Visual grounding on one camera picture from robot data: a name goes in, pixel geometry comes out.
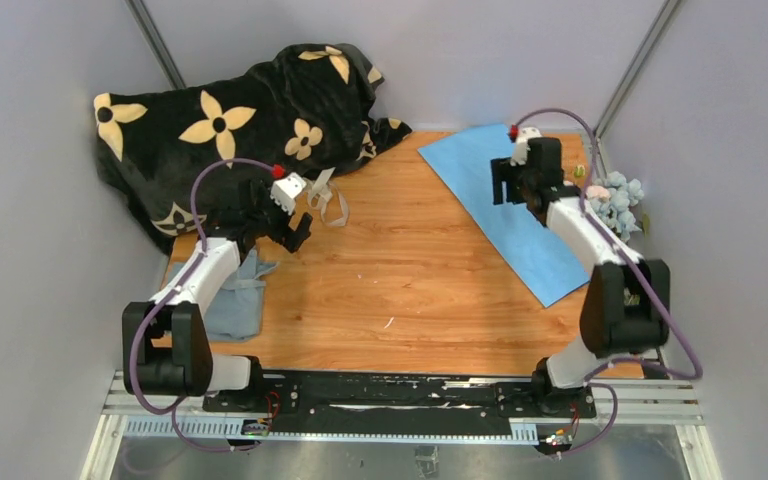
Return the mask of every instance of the white wall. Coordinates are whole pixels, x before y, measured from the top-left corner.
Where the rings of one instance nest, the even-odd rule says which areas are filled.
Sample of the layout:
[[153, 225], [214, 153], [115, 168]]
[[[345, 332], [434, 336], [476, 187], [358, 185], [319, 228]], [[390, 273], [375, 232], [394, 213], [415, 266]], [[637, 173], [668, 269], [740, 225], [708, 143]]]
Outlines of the white wall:
[[354, 43], [387, 78], [377, 111], [416, 129], [511, 122], [545, 106], [595, 123], [661, 3], [146, 1], [188, 85], [242, 75], [293, 43]]
[[768, 2], [686, 2], [605, 143], [646, 188], [724, 476], [768, 478]]
[[163, 263], [96, 178], [92, 98], [167, 88], [121, 1], [0, 1], [0, 478], [76, 478]]

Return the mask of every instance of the wooden tabletop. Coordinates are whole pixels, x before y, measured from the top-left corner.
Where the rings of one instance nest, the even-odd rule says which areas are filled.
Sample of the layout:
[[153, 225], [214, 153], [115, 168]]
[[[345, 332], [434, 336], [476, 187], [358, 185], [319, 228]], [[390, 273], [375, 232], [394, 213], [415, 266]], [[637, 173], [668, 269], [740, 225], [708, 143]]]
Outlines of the wooden tabletop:
[[[267, 368], [528, 375], [572, 340], [586, 287], [541, 306], [417, 152], [446, 135], [414, 133], [337, 178], [345, 227], [315, 214], [295, 254], [261, 239], [261, 257], [280, 262], [266, 277], [262, 332], [213, 351]], [[557, 136], [568, 173], [587, 164], [579, 135]], [[178, 238], [170, 263], [195, 240]], [[606, 374], [641, 375], [628, 365]]]

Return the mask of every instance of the floral blanket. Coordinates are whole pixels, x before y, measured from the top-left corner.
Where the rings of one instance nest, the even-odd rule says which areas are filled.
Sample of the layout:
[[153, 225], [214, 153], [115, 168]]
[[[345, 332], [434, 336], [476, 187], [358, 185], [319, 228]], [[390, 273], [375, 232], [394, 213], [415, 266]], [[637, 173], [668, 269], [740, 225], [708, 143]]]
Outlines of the floral blanket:
[[[292, 45], [245, 75], [199, 87], [95, 97], [96, 166], [131, 214], [168, 252], [195, 229], [190, 188], [207, 165], [251, 158], [315, 178], [357, 170], [401, 141], [410, 127], [369, 110], [381, 73], [354, 46]], [[265, 170], [241, 164], [213, 171], [199, 188], [199, 221], [232, 207], [239, 188]]]

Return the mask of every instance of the plush toy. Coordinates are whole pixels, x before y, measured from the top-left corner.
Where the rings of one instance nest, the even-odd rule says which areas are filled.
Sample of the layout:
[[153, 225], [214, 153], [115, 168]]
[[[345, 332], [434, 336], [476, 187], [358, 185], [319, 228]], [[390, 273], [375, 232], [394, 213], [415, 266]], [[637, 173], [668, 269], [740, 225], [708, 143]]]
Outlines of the plush toy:
[[620, 172], [611, 172], [604, 181], [595, 180], [585, 192], [596, 215], [628, 243], [633, 232], [639, 232], [637, 219], [629, 210], [643, 199], [640, 180], [627, 181]]

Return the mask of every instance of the blue cloth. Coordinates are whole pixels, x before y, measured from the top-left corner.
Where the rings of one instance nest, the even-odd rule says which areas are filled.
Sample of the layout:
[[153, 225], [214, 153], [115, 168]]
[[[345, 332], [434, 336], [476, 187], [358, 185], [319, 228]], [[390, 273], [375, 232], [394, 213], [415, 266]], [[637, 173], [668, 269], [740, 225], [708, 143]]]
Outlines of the blue cloth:
[[[174, 263], [169, 279], [184, 266]], [[257, 249], [249, 250], [237, 271], [225, 280], [207, 307], [204, 329], [212, 342], [245, 342], [260, 333], [263, 287], [260, 277], [275, 270], [276, 264], [261, 262]]]
[[419, 153], [534, 296], [548, 307], [589, 278], [569, 247], [525, 205], [493, 205], [490, 160], [509, 157], [513, 149], [508, 127], [499, 124], [464, 130], [420, 148]]

